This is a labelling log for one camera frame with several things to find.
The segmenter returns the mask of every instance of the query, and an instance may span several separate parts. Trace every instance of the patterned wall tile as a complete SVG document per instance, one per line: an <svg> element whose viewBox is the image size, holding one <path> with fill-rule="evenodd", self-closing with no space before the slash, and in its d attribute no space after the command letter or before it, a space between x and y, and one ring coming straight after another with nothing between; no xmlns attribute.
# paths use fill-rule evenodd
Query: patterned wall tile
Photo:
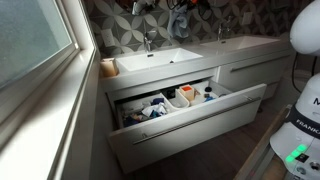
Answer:
<svg viewBox="0 0 320 180"><path fill-rule="evenodd" d="M272 9L270 0L229 0L223 7L211 7L207 12L208 20L203 20L195 8L187 13L189 37L171 38L167 32L169 8L167 1L160 0L158 6L148 14L132 16L123 10L115 0L84 0L95 34L97 44L103 56L143 50L143 33L156 30L152 48L216 39L220 22L225 23L229 16L232 34L262 34L280 36L290 31L296 16L312 0L291 0L283 9ZM253 12L249 25L241 25L245 12ZM105 47L101 31L111 29L115 46Z"/></svg>

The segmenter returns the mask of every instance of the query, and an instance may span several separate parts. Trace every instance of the bathroom cabinet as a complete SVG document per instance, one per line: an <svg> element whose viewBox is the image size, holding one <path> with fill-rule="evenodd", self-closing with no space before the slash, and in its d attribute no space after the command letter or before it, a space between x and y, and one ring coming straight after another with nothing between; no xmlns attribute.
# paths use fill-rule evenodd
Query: bathroom cabinet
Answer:
<svg viewBox="0 0 320 180"><path fill-rule="evenodd" d="M228 52L201 45L183 48L202 58L120 72L101 80L117 126L108 141L124 173L253 121L261 101L273 95L294 54L288 40ZM124 127L122 115L128 103L186 84L203 92L203 83L213 89L216 99Z"/></svg>

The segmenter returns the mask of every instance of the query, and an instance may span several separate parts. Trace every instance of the double sink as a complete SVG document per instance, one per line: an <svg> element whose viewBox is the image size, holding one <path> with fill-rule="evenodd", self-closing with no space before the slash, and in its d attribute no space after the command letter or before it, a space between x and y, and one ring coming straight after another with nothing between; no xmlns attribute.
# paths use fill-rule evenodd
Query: double sink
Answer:
<svg viewBox="0 0 320 180"><path fill-rule="evenodd" d="M279 41L275 38L240 36L221 41L213 41L200 44L200 47L210 48L217 53L228 53L235 50L241 50L263 44ZM149 54L116 58L120 73L131 72L143 69L151 69L157 66L171 63L179 63L190 60L201 59L202 55L184 48L174 48L169 50L154 51Z"/></svg>

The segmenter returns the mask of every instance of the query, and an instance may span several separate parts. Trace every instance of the bathroom vanity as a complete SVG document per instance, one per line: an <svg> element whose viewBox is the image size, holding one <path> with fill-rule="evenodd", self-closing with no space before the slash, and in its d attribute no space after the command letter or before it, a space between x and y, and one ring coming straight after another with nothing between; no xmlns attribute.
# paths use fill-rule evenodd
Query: bathroom vanity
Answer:
<svg viewBox="0 0 320 180"><path fill-rule="evenodd" d="M288 40L263 36L160 48L149 57L145 52L116 56L120 74L101 81L118 127L108 139L124 173L253 121L293 57ZM187 84L200 100L175 107L167 94ZM201 99L206 87L214 97L207 102ZM155 97L165 99L166 115L124 126L124 114Z"/></svg>

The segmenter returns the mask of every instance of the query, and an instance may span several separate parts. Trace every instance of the green light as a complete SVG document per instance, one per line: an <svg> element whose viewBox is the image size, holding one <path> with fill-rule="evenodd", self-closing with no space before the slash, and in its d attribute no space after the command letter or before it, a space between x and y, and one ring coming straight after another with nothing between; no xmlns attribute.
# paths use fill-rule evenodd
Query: green light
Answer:
<svg viewBox="0 0 320 180"><path fill-rule="evenodd" d="M304 145L304 144L300 144L298 147L297 147L297 150L300 151L300 152L305 152L307 150L307 146Z"/></svg>
<svg viewBox="0 0 320 180"><path fill-rule="evenodd" d="M294 161L294 157L289 155L289 156L287 156L286 161L287 162L292 162L292 161Z"/></svg>
<svg viewBox="0 0 320 180"><path fill-rule="evenodd" d="M296 157L298 157L300 154L301 154L301 153L300 153L299 151L294 150L294 151L292 151L291 156L293 156L293 157L296 158Z"/></svg>

